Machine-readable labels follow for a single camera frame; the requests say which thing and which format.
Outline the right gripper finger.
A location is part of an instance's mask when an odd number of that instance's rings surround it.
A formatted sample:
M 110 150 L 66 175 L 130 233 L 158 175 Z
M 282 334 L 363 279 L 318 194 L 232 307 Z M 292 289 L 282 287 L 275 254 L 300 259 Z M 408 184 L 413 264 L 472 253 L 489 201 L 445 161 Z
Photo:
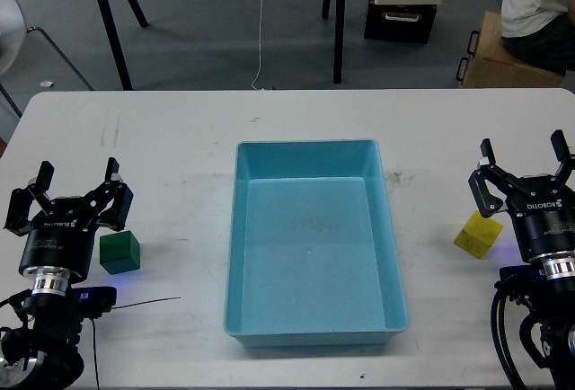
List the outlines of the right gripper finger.
M 556 129 L 552 133 L 551 142 L 556 158 L 560 163 L 553 176 L 551 193 L 556 197 L 573 197 L 574 190 L 567 185 L 567 181 L 574 171 L 574 154 L 571 153 L 561 129 Z
M 482 217 L 492 217 L 502 210 L 504 200 L 491 193 L 489 183 L 509 198 L 515 192 L 523 192 L 524 184 L 515 175 L 506 172 L 496 164 L 491 140 L 485 138 L 480 149 L 482 158 L 472 171 L 468 184 L 478 211 Z

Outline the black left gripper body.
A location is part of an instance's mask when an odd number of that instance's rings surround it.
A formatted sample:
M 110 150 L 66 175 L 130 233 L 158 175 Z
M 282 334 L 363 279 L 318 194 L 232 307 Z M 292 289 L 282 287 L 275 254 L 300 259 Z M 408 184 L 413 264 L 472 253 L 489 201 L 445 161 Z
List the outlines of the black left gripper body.
M 32 278 L 41 270 L 64 272 L 71 284 L 87 279 L 93 255 L 100 204 L 93 197 L 35 199 L 40 210 L 34 217 L 19 217 L 17 234 L 27 240 L 18 267 Z

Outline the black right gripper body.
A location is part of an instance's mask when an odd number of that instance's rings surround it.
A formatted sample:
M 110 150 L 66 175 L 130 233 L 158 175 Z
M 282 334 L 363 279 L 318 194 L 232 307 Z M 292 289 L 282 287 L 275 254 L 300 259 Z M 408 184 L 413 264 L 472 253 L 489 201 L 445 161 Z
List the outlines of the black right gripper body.
M 574 278 L 574 191 L 557 175 L 521 177 L 508 196 L 520 255 L 549 280 Z

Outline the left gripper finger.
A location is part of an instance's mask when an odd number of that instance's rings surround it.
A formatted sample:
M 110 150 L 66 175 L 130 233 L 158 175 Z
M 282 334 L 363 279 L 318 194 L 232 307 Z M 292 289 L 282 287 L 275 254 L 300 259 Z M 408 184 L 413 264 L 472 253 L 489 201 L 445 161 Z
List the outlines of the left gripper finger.
M 21 189 L 12 191 L 4 228 L 17 236 L 27 235 L 32 229 L 45 222 L 53 214 L 53 203 L 47 191 L 54 174 L 54 167 L 49 161 L 42 161 L 35 178 Z M 32 203 L 40 205 L 40 213 L 29 220 Z
M 80 227 L 95 230 L 108 228 L 122 231 L 134 194 L 119 175 L 119 163 L 114 157 L 108 159 L 104 181 L 84 197 L 80 207 Z

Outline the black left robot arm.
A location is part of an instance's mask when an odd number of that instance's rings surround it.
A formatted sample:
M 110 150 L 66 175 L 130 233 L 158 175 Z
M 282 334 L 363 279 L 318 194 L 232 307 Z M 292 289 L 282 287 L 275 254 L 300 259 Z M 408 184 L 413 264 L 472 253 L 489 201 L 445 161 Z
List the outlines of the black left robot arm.
M 18 328 L 1 329 L 3 389 L 65 389 L 84 371 L 78 351 L 84 320 L 95 320 L 115 305 L 113 287 L 79 288 L 87 279 L 95 235 L 105 227 L 124 229 L 133 200 L 110 158 L 102 183 L 83 196 L 50 198 L 54 173 L 44 161 L 38 175 L 13 190 L 4 227 L 26 244 L 18 271 L 29 289 L 5 300 Z

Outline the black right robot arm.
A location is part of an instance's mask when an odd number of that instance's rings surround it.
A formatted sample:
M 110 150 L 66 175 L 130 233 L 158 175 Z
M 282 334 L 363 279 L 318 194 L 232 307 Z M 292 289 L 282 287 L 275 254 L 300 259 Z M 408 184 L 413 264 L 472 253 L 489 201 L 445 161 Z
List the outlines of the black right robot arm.
M 550 372 L 557 389 L 574 387 L 574 154 L 562 130 L 551 135 L 554 174 L 517 177 L 501 169 L 485 138 L 482 161 L 468 180 L 480 215 L 509 214 L 522 264 L 500 269 L 491 304 L 491 337 L 514 389 L 525 388 L 507 339 L 509 302 L 527 308 L 518 336 L 526 354 Z

